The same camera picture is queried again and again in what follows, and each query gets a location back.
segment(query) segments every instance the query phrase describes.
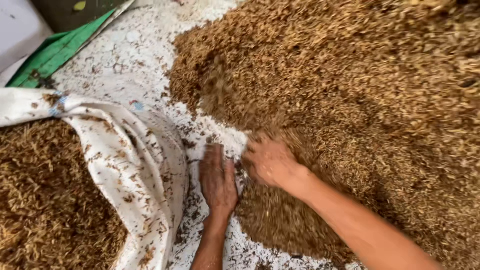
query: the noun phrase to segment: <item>brown tobacco pile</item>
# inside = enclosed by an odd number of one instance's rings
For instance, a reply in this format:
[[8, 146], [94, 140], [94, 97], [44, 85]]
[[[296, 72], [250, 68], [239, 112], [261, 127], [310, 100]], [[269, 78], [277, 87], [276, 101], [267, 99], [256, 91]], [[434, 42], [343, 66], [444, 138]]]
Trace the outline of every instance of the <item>brown tobacco pile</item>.
[[0, 269], [109, 269], [127, 231], [62, 120], [0, 129]]
[[[479, 269], [479, 33], [473, 0], [247, 0], [176, 38], [170, 89], [241, 130], [305, 135], [301, 163], [444, 265]], [[267, 247], [355, 259], [281, 191], [246, 187], [238, 216]]]

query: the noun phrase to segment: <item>shredded tobacco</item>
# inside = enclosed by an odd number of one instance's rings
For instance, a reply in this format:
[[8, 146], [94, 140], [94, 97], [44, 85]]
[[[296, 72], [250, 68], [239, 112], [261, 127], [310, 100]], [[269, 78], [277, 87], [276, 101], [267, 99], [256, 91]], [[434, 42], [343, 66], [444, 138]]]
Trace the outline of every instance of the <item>shredded tobacco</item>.
[[[301, 163], [445, 266], [478, 269], [479, 33], [473, 0], [247, 0], [175, 39], [171, 95], [302, 134]], [[237, 215], [266, 247], [356, 260], [280, 190], [247, 186]]]
[[109, 269], [127, 230], [60, 119], [0, 128], [0, 269]]

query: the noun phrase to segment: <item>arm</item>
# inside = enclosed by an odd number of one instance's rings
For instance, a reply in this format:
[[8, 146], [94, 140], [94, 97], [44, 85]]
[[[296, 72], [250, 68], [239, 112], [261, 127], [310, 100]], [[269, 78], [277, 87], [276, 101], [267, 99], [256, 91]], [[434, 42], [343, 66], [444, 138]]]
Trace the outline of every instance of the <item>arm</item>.
[[287, 146], [262, 136], [244, 158], [257, 181], [283, 188], [314, 209], [371, 270], [441, 270], [436, 261], [394, 226], [295, 161]]
[[207, 145], [200, 162], [200, 184], [210, 214], [204, 220], [202, 239], [193, 259], [192, 270], [222, 269], [225, 231], [238, 200], [233, 162], [223, 162], [222, 156], [222, 145]]

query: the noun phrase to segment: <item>forearm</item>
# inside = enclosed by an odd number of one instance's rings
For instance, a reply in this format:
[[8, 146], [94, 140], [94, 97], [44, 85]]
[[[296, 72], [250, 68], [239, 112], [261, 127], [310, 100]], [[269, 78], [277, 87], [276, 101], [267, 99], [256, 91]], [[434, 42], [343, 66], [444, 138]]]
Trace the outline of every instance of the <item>forearm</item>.
[[210, 214], [204, 221], [202, 239], [192, 263], [192, 270], [221, 270], [228, 216]]
[[302, 176], [297, 196], [313, 208], [371, 270], [440, 270], [442, 267], [380, 216], [316, 176]]

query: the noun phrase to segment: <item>white floor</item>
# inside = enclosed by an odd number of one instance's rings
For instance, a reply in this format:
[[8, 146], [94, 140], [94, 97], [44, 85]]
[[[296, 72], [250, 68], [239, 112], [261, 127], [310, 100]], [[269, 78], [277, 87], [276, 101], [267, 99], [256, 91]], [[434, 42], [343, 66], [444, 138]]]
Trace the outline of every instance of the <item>white floor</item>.
[[[174, 60], [171, 44], [175, 35], [201, 25], [206, 20], [221, 17], [237, 5], [235, 0], [155, 0], [156, 6], [146, 5], [126, 11], [88, 46], [58, 70], [53, 78], [60, 91], [75, 92], [125, 106], [149, 105], [163, 111], [178, 127], [182, 138], [195, 142], [187, 150], [191, 161], [191, 190], [180, 228], [183, 238], [174, 246], [169, 269], [189, 269], [200, 241], [202, 220], [208, 213], [198, 183], [198, 159], [208, 137], [223, 143], [227, 155], [236, 159], [246, 142], [237, 130], [215, 123], [210, 117], [192, 119], [185, 105], [168, 105], [169, 81], [165, 71]], [[234, 218], [227, 231], [224, 269], [254, 269], [258, 261], [269, 261], [274, 269], [330, 270], [325, 260], [310, 257], [292, 259], [277, 250], [265, 249], [247, 239]]]

